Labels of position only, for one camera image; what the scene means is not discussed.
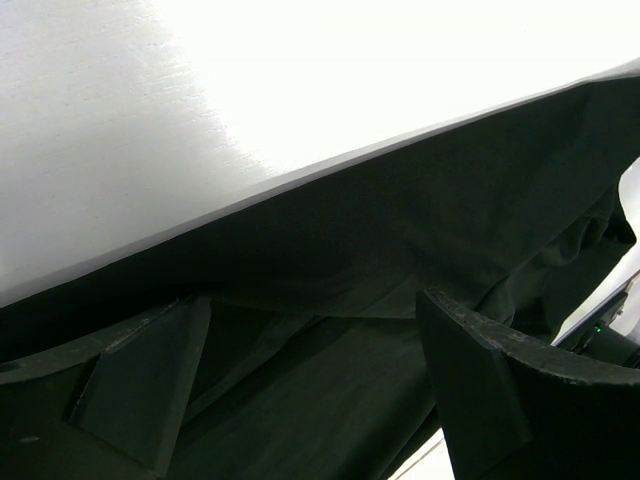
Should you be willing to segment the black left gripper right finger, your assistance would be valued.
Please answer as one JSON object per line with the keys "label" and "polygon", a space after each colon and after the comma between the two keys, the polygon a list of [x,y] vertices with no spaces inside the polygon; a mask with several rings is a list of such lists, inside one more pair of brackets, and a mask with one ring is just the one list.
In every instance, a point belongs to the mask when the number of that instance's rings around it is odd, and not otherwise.
{"label": "black left gripper right finger", "polygon": [[458,479],[636,479],[639,372],[567,352],[437,291],[416,318]]}

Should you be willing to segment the black t-shirt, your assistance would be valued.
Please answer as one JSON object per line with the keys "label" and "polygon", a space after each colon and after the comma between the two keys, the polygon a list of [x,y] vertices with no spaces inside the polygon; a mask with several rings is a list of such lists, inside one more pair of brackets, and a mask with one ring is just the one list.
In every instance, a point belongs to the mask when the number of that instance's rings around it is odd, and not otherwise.
{"label": "black t-shirt", "polygon": [[634,245],[639,80],[590,81],[291,188],[1,314],[1,365],[206,296],[162,479],[383,479],[438,427],[437,291],[548,344]]}

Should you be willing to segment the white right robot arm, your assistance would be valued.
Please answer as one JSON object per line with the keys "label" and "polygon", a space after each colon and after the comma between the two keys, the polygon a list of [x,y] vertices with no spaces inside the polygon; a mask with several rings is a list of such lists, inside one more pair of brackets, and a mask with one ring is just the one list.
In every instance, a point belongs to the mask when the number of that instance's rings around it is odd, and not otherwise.
{"label": "white right robot arm", "polygon": [[552,345],[576,355],[625,368],[639,368],[639,343],[614,330],[611,325],[623,313],[624,305],[639,275],[618,286],[588,315],[561,334]]}

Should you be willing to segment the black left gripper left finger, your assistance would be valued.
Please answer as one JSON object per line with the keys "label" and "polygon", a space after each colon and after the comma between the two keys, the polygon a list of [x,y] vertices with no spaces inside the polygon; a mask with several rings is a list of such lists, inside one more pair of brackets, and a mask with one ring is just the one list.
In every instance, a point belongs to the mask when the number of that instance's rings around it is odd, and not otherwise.
{"label": "black left gripper left finger", "polygon": [[2,478],[164,478],[210,319],[190,296],[2,363]]}

